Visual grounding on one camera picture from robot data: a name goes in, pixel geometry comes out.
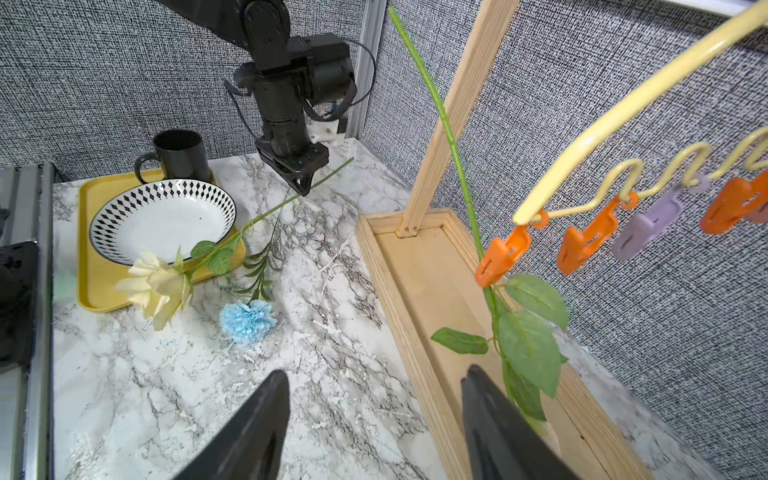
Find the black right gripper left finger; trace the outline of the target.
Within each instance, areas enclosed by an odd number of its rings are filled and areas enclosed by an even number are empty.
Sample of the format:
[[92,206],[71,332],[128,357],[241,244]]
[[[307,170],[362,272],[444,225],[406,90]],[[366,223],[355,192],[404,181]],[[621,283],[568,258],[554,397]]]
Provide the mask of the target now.
[[272,371],[178,479],[275,479],[290,418],[287,374]]

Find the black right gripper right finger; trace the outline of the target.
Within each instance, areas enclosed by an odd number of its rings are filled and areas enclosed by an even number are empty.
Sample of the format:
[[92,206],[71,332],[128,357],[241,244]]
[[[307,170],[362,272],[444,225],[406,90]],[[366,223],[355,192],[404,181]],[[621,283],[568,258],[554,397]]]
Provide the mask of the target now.
[[478,365],[461,380],[463,426],[474,479],[575,479]]

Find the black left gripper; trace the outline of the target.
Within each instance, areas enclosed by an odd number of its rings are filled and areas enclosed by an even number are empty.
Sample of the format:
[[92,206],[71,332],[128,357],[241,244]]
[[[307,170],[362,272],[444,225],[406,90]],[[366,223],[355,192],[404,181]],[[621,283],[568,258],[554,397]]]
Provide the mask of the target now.
[[277,154],[264,137],[258,137],[256,145],[261,159],[303,197],[311,191],[314,174],[329,162],[329,150],[322,144],[310,143],[301,152],[288,155]]

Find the blue artificial carnation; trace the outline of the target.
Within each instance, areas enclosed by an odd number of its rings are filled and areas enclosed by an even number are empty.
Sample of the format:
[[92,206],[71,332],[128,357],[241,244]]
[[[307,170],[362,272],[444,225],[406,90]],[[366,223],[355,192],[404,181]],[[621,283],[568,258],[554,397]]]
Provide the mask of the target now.
[[279,231],[279,220],[273,224],[269,241],[258,252],[247,256],[243,267],[246,279],[251,283],[236,290],[246,301],[237,301],[222,308],[219,326],[232,343],[252,345],[262,340],[277,325],[272,307],[272,281],[267,278],[269,271],[278,271],[274,263],[275,238]]

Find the peach artificial rose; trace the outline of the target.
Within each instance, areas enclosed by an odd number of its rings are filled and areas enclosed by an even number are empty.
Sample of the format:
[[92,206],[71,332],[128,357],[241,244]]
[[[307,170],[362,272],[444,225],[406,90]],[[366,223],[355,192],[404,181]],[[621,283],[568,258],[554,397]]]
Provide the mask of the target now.
[[[437,130],[446,135],[446,144],[469,215],[479,265],[488,249],[484,249],[482,245],[477,214],[458,147],[458,135],[451,125],[446,103],[440,96],[396,9],[389,6],[387,14],[429,90],[438,114]],[[558,312],[543,313],[525,307],[513,308],[501,298],[493,284],[483,288],[483,294],[491,314],[493,331],[491,341],[502,361],[507,397],[534,432],[555,453],[559,453],[559,441],[554,429],[547,421],[541,395],[546,394],[551,398],[555,396],[559,385],[560,365],[568,361],[568,358],[561,354],[552,328],[547,325],[547,322],[553,320],[556,324],[565,326],[568,321],[561,320]]]

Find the orange clip lowest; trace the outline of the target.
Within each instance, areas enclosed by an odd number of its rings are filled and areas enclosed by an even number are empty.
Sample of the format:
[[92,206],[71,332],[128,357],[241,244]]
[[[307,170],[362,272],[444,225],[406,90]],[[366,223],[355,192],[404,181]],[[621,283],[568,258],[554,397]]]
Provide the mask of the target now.
[[[549,223],[549,213],[539,211],[540,220],[531,225],[542,229]],[[475,280],[486,288],[500,280],[530,248],[532,238],[528,232],[530,224],[518,225],[506,240],[495,238],[475,271]]]

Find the yellow wavy clothes hanger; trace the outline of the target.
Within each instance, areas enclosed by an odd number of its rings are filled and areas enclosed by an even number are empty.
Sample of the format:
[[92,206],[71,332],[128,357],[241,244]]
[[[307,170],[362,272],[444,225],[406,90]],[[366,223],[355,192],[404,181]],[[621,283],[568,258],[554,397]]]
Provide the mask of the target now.
[[710,32],[627,94],[560,154],[514,212],[512,221],[517,225],[536,221],[539,211],[568,176],[603,141],[685,77],[766,23],[767,2],[758,1]]

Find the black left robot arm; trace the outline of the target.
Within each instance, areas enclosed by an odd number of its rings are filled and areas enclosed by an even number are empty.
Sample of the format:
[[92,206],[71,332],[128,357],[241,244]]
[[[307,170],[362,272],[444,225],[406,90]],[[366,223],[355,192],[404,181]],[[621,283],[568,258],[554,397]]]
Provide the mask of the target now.
[[161,0],[161,5],[247,51],[250,61],[225,85],[232,98],[255,98],[261,159],[299,195],[327,165],[327,147],[311,141],[306,122],[334,122],[362,101],[349,41],[335,34],[294,36],[281,1]]

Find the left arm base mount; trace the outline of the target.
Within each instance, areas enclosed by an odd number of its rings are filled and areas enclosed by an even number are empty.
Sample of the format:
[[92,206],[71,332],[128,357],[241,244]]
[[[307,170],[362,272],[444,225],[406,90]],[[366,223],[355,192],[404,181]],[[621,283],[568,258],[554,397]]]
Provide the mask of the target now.
[[1,247],[1,373],[28,366],[35,341],[39,248],[36,241]]

